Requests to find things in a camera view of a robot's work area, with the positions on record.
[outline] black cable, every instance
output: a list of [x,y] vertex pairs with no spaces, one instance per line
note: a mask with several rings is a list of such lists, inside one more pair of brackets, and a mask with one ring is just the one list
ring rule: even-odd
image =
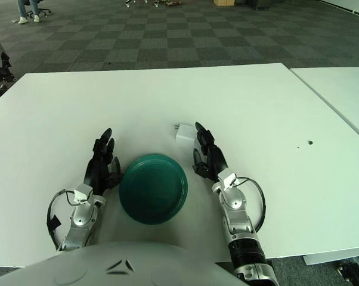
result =
[[[51,224],[51,207],[52,207],[52,204],[53,204],[53,202],[55,201],[55,199],[56,199],[57,197],[59,197],[60,195],[66,194],[67,202],[69,203],[70,206],[76,207],[76,206],[80,205],[80,204],[72,204],[72,203],[70,202],[69,198],[68,198],[68,193],[74,194],[75,192],[73,192],[73,191],[68,191],[68,190],[66,190],[66,189],[62,189],[61,191],[57,192],[57,193],[55,194],[55,196],[52,198],[51,202],[49,203],[48,210],[47,210],[47,227],[49,227],[50,224]],[[92,193],[92,191],[89,192],[89,194],[88,194],[88,196],[87,196],[87,199],[86,199],[86,200],[82,200],[81,203],[84,203],[84,202],[88,201],[88,200],[89,200],[89,197],[90,197],[90,195],[91,195],[91,193]],[[55,229],[53,229],[53,230],[50,230],[50,229],[49,229],[49,230],[48,230],[48,233],[49,233],[49,235],[50,235],[50,237],[51,237],[51,239],[52,239],[52,242],[53,242],[54,245],[55,245],[56,250],[58,250],[59,245],[57,244],[57,242],[56,242],[56,240],[55,240]]]
[[68,193],[74,194],[75,192],[73,192],[73,191],[67,191],[66,189],[65,189],[65,191],[66,191],[65,193],[66,193],[66,197],[67,197],[67,202],[68,202],[68,204],[69,204],[70,206],[76,207],[76,206],[80,205],[80,204],[72,204],[72,203],[70,202],[70,200],[68,199]]
[[[63,195],[65,192],[66,192],[65,189],[62,189],[60,192],[57,192],[55,194],[55,196],[52,198],[51,202],[49,203],[48,210],[47,210],[47,227],[49,227],[49,225],[51,223],[51,207],[52,207],[53,202],[55,201],[55,199],[57,197],[59,197],[60,195]],[[51,230],[51,231],[48,230],[48,232],[49,232],[49,235],[50,235],[50,237],[52,239],[52,242],[54,243],[55,248],[57,250],[59,248],[59,245],[57,244],[57,242],[55,240],[55,236],[54,236],[55,231],[54,230]]]
[[265,205],[265,198],[264,198],[264,193],[263,193],[263,190],[261,188],[261,186],[259,186],[259,184],[253,180],[253,179],[250,179],[250,178],[247,178],[247,177],[237,177],[237,179],[241,179],[241,180],[244,180],[243,182],[237,184],[237,185],[234,185],[234,186],[240,186],[240,185],[243,185],[245,182],[248,182],[250,181],[251,183],[253,183],[256,188],[258,189],[260,195],[261,195],[261,198],[262,198],[262,214],[261,214],[261,218],[258,222],[258,224],[255,226],[255,231],[258,232],[260,230],[260,228],[262,227],[263,223],[264,223],[264,219],[265,219],[265,211],[267,209],[266,205]]

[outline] white tabletop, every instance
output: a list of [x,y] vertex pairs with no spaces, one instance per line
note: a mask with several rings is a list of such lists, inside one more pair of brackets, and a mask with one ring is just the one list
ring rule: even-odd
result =
[[[212,184],[193,173],[193,146],[175,142],[174,125],[195,121],[212,131],[232,170],[263,188],[258,235],[268,258],[359,247],[359,136],[282,64],[40,73],[0,99],[0,265],[55,253],[48,204],[83,180],[107,127],[122,169],[166,154],[184,169],[188,196],[173,219],[147,226],[130,219],[111,190],[99,241],[162,241],[229,260]],[[259,196],[243,190],[256,222]],[[54,210],[64,223],[60,240],[72,209],[61,197]]]
[[359,67],[292,71],[359,134]]

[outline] green plate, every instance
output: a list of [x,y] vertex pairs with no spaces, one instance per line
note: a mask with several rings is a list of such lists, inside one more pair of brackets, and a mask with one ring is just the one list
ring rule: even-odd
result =
[[186,175],[173,159],[147,155],[128,167],[119,195],[122,207],[134,220],[148,225],[166,222],[185,203]]

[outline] box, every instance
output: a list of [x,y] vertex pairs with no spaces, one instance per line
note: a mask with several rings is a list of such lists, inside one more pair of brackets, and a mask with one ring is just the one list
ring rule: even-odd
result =
[[235,0],[214,0],[214,4],[217,6],[234,6]]

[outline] round container lid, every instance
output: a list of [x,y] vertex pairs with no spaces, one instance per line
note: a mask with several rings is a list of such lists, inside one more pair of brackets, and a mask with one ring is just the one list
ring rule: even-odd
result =
[[119,197],[124,210],[138,222],[155,225],[175,216],[187,195],[187,180],[173,159],[151,154],[134,161],[122,179]]

